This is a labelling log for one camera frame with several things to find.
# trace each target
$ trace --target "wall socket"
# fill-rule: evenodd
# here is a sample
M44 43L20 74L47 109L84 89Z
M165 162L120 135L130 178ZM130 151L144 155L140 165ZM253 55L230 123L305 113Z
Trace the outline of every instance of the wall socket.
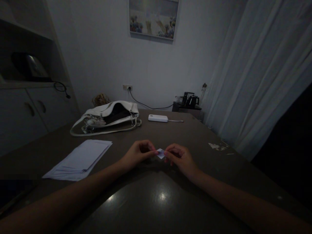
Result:
M127 85L127 84L123 84L123 90L128 90L128 87L130 87L131 88L131 91L133 90L132 89L132 85Z

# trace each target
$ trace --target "gray table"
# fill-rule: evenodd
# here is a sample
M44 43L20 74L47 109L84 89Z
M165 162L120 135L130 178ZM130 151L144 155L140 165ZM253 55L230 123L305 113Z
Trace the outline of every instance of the gray table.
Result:
M109 140L113 145L92 173L119 160L135 140L149 139L165 149L171 143L189 148L204 172L271 202L312 222L312 213L246 161L231 147L223 151L208 143L226 146L192 115L179 112L139 110L143 124L129 132L92 137L72 137L66 125L0 158L1 179L40 178L87 139ZM149 114L167 115L184 123L148 121ZM13 210L34 202L72 182L41 180ZM249 233L252 230L210 196L190 183L177 168L158 157L138 165L110 185L64 232L74 233Z

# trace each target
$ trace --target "black cord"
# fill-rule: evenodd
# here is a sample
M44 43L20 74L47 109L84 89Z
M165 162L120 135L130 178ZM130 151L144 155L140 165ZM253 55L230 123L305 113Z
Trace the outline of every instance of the black cord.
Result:
M139 102L139 101L137 101L133 96L132 96L132 93L131 93L131 88L129 87L129 92L130 92L130 94L131 94L131 97L137 102L137 103L140 103L140 104L142 104L143 106L146 106L146 107L148 107L148 108L151 108L151 107L149 107L149 106L147 106L147 105L145 105L145 104L143 104L143 103L141 103L141 102ZM168 107L161 107L161 108L151 108L151 109L166 109L166 108L168 108Z
M59 90L59 89L57 88L56 84L61 84L61 85L64 87L64 90ZM62 82L54 81L54 85L53 85L53 86L54 86L54 88L55 88L57 91L59 91L59 92L65 92L66 97L67 97L68 99L71 98L71 96L68 95L68 93L67 93L67 88L66 88L66 86L65 86Z

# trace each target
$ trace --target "white handbag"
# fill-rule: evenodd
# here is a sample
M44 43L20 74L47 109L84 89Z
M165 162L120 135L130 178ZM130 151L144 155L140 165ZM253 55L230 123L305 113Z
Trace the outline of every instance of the white handbag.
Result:
M128 131L134 129L135 127L141 126L142 121L138 117L139 111L137 109L136 103L128 101L115 101L87 110L84 115L73 125L70 133L75 137L84 137ZM74 133L73 128L82 121L85 122L85 125L81 128L84 133ZM127 121L131 121L132 127L114 131L94 132L99 128L105 128Z

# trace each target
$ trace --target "white power bank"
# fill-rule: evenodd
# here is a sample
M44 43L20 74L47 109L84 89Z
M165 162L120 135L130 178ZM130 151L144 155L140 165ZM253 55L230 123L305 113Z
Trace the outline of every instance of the white power bank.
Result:
M149 115L149 121L168 122L168 117L165 115Z

